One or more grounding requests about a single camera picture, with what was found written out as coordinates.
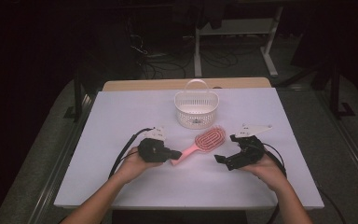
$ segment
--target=white basket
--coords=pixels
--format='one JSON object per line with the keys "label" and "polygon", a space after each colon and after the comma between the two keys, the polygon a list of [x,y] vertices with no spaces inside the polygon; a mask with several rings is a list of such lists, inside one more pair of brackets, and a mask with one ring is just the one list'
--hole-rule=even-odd
{"label": "white basket", "polygon": [[[190,83],[200,82],[206,91],[188,91]],[[176,117],[179,123],[188,129],[205,129],[213,125],[219,97],[209,90],[201,79],[192,79],[185,85],[185,90],[175,94]]]}

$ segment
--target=gray floor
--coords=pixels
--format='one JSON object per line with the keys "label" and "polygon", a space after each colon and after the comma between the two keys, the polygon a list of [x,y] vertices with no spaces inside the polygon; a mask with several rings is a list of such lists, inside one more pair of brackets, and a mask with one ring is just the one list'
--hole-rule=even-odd
{"label": "gray floor", "polygon": [[[277,37],[270,54],[279,76],[271,78],[258,50],[264,38],[241,38],[240,45],[238,38],[203,41],[203,77],[268,77],[272,84],[276,84],[301,71],[301,68],[290,65],[299,38]],[[155,65],[155,69],[159,68],[155,73],[151,66],[144,67],[147,76],[143,78],[194,76],[191,53],[148,61]],[[278,93],[312,176],[337,204],[347,223],[358,223],[358,92],[342,78],[340,100],[349,103],[356,116],[336,120],[326,109],[328,88],[326,91],[311,90],[311,78],[299,80],[292,88],[278,89]],[[67,108],[73,105],[71,82],[51,108],[2,204],[0,223],[58,223],[70,212],[52,203],[81,132],[81,124],[63,117]],[[341,223],[332,204],[325,197],[323,199],[325,208],[310,211],[311,218],[315,223]],[[249,223],[266,223],[271,211],[249,211],[247,214]],[[103,223],[109,222],[111,217],[107,214]]]}

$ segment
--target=hand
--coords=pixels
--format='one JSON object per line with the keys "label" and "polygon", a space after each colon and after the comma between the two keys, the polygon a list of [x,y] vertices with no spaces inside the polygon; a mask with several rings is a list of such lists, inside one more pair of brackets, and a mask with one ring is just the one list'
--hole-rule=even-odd
{"label": "hand", "polygon": [[115,176],[120,178],[124,184],[130,183],[141,173],[151,167],[160,166],[162,162],[145,162],[138,153],[138,147],[133,147],[115,172]]}
{"label": "hand", "polygon": [[240,170],[251,172],[274,191],[284,189],[287,187],[287,184],[289,184],[286,176],[284,176],[277,164],[275,164],[275,162],[267,154],[264,154],[261,160],[257,163],[243,166]]}

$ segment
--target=hairbrush bristles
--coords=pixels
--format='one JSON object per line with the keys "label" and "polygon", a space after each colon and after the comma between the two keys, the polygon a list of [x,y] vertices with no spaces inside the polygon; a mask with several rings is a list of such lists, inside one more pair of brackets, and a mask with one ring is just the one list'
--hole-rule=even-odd
{"label": "hairbrush bristles", "polygon": [[196,150],[203,152],[210,152],[215,148],[221,146],[226,141],[226,132],[220,126],[213,126],[207,132],[196,136],[195,143],[188,149],[182,151],[182,156],[179,160],[171,160],[173,165],[184,160],[188,155]]}

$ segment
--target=white table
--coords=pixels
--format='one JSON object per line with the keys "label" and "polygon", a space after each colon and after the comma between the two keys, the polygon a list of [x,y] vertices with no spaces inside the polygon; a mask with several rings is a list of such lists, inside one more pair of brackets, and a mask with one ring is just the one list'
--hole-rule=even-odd
{"label": "white table", "polygon": [[[173,97],[179,91],[99,92],[54,204],[77,207],[88,199],[107,180],[120,150],[143,128],[163,126],[167,134],[165,147],[190,147],[194,137],[205,130],[189,130],[177,122]],[[231,156],[240,151],[229,136],[246,123],[272,125],[272,130],[257,137],[280,151],[288,179],[305,208],[323,208],[276,90],[213,91],[220,99],[215,124],[225,128],[225,144],[207,154],[195,152],[177,166],[167,161],[147,170],[125,186],[112,207],[248,210],[275,206],[275,194],[261,180],[244,171],[229,171],[214,159],[214,154]],[[138,146],[143,139],[138,136],[132,146]]]}

